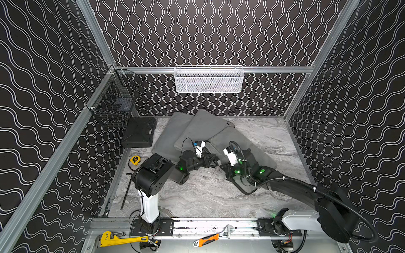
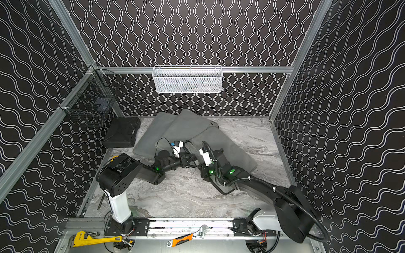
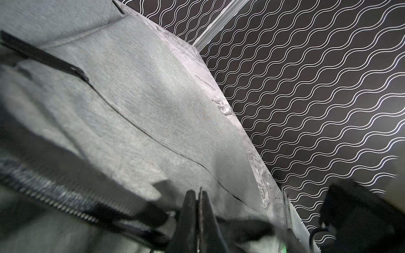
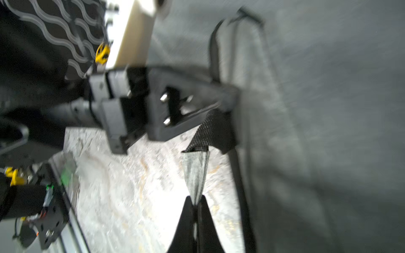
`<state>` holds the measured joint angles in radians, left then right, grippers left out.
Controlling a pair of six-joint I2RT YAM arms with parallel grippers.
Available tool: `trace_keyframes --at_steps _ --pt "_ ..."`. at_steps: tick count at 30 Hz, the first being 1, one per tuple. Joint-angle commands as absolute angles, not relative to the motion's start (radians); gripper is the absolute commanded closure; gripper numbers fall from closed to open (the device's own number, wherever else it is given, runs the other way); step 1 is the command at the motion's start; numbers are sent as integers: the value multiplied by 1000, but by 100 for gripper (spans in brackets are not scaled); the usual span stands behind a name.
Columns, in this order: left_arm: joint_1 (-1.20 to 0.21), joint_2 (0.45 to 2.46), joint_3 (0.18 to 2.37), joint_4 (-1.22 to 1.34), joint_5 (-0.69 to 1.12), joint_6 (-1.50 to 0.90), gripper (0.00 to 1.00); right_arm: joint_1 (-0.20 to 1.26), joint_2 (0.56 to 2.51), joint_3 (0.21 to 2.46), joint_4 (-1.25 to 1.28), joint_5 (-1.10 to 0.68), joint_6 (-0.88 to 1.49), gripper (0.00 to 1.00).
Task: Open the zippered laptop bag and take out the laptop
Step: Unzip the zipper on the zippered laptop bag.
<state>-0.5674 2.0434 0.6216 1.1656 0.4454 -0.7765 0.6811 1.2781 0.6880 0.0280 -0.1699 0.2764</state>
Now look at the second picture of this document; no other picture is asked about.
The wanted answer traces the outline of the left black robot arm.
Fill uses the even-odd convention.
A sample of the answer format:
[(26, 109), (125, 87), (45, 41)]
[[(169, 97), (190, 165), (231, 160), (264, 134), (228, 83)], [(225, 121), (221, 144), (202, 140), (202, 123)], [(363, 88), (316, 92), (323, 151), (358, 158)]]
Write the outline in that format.
[(140, 179), (158, 185), (166, 178), (166, 172), (177, 168), (196, 167), (197, 157), (191, 153), (180, 153), (178, 157), (169, 151), (159, 151), (153, 165), (148, 166), (123, 153), (104, 166), (98, 173), (96, 180), (99, 187), (108, 197), (112, 211), (112, 219), (123, 225), (131, 217), (127, 189), (134, 181)]

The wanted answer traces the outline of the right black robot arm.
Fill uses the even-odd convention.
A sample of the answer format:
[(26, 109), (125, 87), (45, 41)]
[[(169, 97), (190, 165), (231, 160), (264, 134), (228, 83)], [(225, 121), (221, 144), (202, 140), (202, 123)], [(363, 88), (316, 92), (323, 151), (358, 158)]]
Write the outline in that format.
[(274, 207), (280, 230), (293, 241), (302, 243), (307, 237), (320, 242), (330, 239), (314, 208), (298, 187), (291, 185), (286, 188), (252, 176), (245, 169), (231, 165), (222, 149), (201, 148), (199, 154), (203, 159), (199, 166), (203, 179), (221, 192), (240, 190), (270, 204)]

